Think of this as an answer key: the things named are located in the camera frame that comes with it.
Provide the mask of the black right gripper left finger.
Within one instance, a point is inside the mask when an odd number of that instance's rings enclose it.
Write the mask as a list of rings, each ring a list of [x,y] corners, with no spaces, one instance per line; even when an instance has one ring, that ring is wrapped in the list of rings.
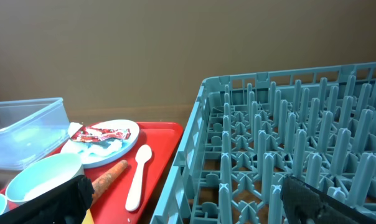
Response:
[[[93,194],[91,180],[78,175],[0,215],[0,224],[82,224]]]

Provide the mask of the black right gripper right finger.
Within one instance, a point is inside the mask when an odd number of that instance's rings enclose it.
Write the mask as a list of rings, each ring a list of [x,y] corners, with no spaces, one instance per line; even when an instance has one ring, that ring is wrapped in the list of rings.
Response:
[[[293,176],[284,178],[281,200],[289,224],[376,224],[368,217]]]

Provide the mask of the green bowl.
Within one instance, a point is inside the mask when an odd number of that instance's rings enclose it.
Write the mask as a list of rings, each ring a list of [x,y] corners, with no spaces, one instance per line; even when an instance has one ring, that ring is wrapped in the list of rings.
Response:
[[[16,175],[6,187],[5,196],[10,202],[22,205],[83,174],[83,164],[79,155],[54,154]]]

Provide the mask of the white tissue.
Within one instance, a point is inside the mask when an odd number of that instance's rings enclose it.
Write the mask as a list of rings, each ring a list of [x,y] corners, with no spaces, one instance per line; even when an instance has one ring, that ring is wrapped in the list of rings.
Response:
[[[75,134],[82,126],[84,125],[80,123],[71,123],[68,128],[69,137]],[[105,157],[109,156],[113,152],[119,151],[123,145],[123,141],[124,140],[119,139],[109,139],[107,141],[98,143],[84,143],[75,142],[69,138],[66,151],[79,154],[82,157],[88,157],[90,154]]]

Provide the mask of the red snack wrapper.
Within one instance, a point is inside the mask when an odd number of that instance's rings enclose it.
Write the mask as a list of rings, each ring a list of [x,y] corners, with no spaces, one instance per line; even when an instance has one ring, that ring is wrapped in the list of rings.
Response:
[[[101,129],[82,126],[70,139],[75,142],[98,143],[109,139],[126,140],[130,135],[129,129]]]

